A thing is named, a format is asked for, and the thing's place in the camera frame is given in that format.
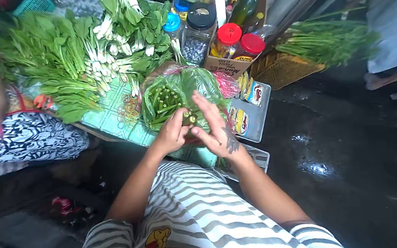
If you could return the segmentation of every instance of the cardboard box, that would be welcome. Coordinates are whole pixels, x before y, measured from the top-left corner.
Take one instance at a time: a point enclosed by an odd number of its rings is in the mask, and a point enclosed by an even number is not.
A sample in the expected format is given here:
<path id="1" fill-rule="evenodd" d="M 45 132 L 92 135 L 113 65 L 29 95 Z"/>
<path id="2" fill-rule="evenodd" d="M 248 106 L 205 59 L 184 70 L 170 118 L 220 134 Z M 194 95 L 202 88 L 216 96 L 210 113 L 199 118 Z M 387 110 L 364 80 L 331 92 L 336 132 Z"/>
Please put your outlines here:
<path id="1" fill-rule="evenodd" d="M 267 16 L 266 16 L 266 0 L 258 0 L 256 12 L 257 13 L 263 12 L 265 15 L 264 18 L 262 20 L 260 20 L 260 22 L 259 22 L 259 26 L 261 26 L 261 25 L 263 25 L 264 21 L 267 18 Z M 208 52 L 207 52 L 208 55 L 205 58 L 205 63 L 203 66 L 207 70 L 222 71 L 222 72 L 226 73 L 227 75 L 232 76 L 234 79 L 237 79 L 261 55 L 261 54 L 258 54 L 258 56 L 255 59 L 253 59 L 252 61 L 249 61 L 249 62 L 235 60 L 235 59 L 223 59 L 223 58 L 217 58 L 217 57 L 211 56 L 211 55 L 209 55 L 209 53 L 210 53 L 211 43 L 214 41 L 215 35 L 216 35 L 216 30 L 214 30 L 214 33 L 211 38 L 211 42 L 208 46 Z"/>

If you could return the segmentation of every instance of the black and white patterned fabric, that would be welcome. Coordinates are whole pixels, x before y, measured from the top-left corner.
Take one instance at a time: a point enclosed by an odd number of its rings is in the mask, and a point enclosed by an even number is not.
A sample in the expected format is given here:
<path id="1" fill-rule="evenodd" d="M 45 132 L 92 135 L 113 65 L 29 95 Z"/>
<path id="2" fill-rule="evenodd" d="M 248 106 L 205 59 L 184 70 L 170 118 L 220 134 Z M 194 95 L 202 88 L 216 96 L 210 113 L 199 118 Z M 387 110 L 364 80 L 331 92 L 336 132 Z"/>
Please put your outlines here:
<path id="1" fill-rule="evenodd" d="M 0 162 L 73 159 L 89 145 L 85 131 L 44 113 L 7 116 L 0 131 Z"/>

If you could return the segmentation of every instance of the wicker basket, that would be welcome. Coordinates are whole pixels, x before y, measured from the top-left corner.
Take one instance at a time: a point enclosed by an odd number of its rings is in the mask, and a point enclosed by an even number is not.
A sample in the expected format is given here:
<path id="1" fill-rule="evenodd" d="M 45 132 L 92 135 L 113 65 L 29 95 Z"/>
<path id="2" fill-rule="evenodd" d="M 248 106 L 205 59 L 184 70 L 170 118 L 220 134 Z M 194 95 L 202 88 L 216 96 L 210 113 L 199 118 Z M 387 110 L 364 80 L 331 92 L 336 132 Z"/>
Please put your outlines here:
<path id="1" fill-rule="evenodd" d="M 273 90 L 279 90 L 324 68 L 323 64 L 313 64 L 289 54 L 271 53 L 251 65 L 251 76 L 255 81 L 267 83 Z"/>

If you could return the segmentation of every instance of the red lid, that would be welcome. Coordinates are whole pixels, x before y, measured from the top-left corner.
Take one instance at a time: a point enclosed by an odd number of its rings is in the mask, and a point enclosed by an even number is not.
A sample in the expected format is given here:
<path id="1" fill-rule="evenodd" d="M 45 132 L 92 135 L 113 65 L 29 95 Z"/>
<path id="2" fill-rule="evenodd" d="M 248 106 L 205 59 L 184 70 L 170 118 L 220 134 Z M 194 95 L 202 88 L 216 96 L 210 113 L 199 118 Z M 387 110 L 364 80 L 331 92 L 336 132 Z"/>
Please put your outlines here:
<path id="1" fill-rule="evenodd" d="M 258 35 L 248 33 L 241 37 L 240 46 L 246 52 L 256 55 L 261 53 L 266 45 Z"/>
<path id="2" fill-rule="evenodd" d="M 235 45 L 240 40 L 241 28 L 235 23 L 223 24 L 217 31 L 217 41 L 222 45 Z"/>

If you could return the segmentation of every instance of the plastic bag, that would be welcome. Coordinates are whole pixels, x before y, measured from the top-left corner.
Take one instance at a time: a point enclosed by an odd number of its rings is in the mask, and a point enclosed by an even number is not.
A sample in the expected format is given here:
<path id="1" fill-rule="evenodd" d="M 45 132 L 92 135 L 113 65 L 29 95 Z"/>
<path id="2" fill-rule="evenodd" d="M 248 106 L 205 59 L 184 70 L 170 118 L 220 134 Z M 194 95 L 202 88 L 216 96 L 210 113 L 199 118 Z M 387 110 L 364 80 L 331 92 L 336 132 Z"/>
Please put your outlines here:
<path id="1" fill-rule="evenodd" d="M 222 110 L 227 110 L 231 105 L 231 99 L 224 99 L 220 92 L 219 84 L 215 77 L 206 69 L 195 66 L 180 66 L 172 61 L 163 63 L 159 68 L 153 71 L 140 85 L 142 94 L 141 110 L 146 126 L 153 130 L 159 131 L 160 127 L 152 128 L 150 121 L 156 116 L 154 108 L 149 99 L 149 93 L 160 86 L 160 84 L 169 84 L 179 93 L 182 99 L 183 107 L 189 108 L 191 112 L 197 115 L 195 125 L 203 128 L 206 132 L 210 131 L 208 122 L 201 110 L 192 101 L 194 90 L 214 103 L 221 110 L 220 115 L 226 120 L 227 115 Z"/>
<path id="2" fill-rule="evenodd" d="M 218 88 L 224 98 L 228 99 L 240 94 L 237 80 L 221 71 L 213 71 L 212 74 L 217 80 Z"/>

